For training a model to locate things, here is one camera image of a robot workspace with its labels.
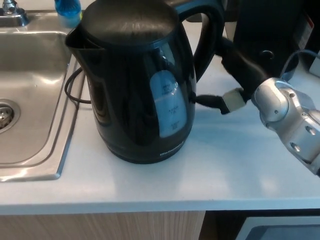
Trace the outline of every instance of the black electric kettle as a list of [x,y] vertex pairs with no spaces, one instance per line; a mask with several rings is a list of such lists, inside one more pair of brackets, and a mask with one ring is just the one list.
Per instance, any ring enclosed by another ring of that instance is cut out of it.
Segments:
[[[203,13],[192,50],[182,25]],[[96,0],[66,45],[87,75],[98,132],[120,158],[148,164],[175,154],[195,116],[196,82],[224,29],[220,0]]]

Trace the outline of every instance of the sink drain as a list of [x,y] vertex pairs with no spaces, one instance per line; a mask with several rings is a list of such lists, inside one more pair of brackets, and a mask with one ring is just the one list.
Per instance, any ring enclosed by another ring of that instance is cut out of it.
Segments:
[[20,108],[14,101],[0,99],[0,134],[10,129],[19,117]]

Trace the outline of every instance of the dish soap bottle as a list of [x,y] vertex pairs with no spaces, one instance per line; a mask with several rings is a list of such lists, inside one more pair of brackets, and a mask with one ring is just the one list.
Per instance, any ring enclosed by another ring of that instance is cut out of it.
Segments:
[[82,18],[80,0],[54,0],[60,23],[66,28],[75,28]]

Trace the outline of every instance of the kettle handle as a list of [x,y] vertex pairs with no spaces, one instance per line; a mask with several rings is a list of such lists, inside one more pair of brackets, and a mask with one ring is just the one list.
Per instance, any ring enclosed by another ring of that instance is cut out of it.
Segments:
[[202,17],[201,35],[193,56],[198,82],[215,55],[217,44],[222,40],[225,26],[224,7],[221,0],[166,0],[166,2],[175,8],[181,22],[195,14],[206,16]]

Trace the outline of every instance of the wooden cabinet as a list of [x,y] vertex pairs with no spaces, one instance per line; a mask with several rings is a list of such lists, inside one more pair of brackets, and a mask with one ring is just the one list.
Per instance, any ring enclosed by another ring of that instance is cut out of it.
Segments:
[[198,240],[205,211],[0,216],[0,240]]

